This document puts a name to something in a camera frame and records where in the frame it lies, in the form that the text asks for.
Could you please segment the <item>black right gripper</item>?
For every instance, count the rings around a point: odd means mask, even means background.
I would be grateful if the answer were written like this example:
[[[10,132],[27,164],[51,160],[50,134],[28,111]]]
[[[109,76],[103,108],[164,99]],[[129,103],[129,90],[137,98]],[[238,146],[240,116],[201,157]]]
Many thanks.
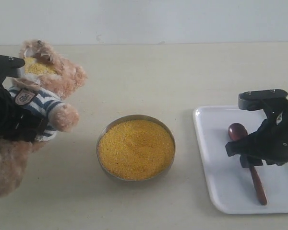
[[[229,136],[230,142],[225,145],[228,157],[240,155],[242,168],[263,166],[262,160],[278,166],[288,163],[288,106],[275,112],[263,111],[266,119],[254,135],[236,140]]]

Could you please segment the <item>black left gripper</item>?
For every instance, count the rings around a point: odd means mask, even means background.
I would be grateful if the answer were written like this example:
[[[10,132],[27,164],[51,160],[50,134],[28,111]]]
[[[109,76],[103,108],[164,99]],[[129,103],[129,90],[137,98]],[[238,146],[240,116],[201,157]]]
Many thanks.
[[[47,125],[46,118],[17,105],[0,82],[0,138],[33,142]]]

